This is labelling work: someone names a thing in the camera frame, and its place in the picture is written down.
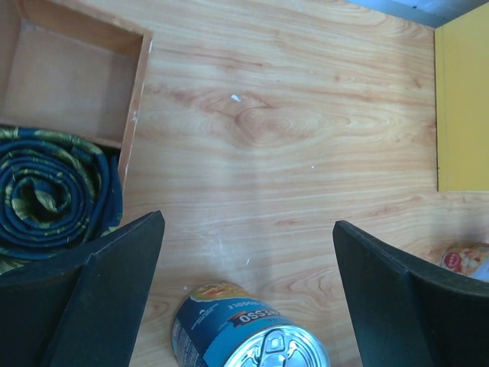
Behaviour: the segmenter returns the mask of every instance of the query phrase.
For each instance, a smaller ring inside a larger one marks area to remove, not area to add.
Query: gray floor
[[[348,0],[365,8],[439,27],[486,4],[487,0]]]

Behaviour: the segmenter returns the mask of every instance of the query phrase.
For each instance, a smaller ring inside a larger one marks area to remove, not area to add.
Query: red logo
[[[448,269],[461,271],[461,257],[456,252],[450,252],[445,256],[445,265]]]

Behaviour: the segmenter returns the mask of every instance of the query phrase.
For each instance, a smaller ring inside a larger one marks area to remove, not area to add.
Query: wooden tray
[[[72,0],[0,0],[0,118],[120,151],[124,185],[152,33]]]

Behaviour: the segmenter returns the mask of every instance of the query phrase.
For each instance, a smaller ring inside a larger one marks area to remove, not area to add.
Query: blue can
[[[173,321],[179,367],[329,367],[324,346],[288,317],[228,281],[197,287]]]

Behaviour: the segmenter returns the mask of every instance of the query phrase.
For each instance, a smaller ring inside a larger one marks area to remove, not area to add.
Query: can label
[[[236,284],[214,281],[183,302],[172,327],[180,367],[223,366],[231,354],[261,330],[293,322]]]
[[[489,281],[489,246],[451,248],[443,256],[442,267],[480,281]]]

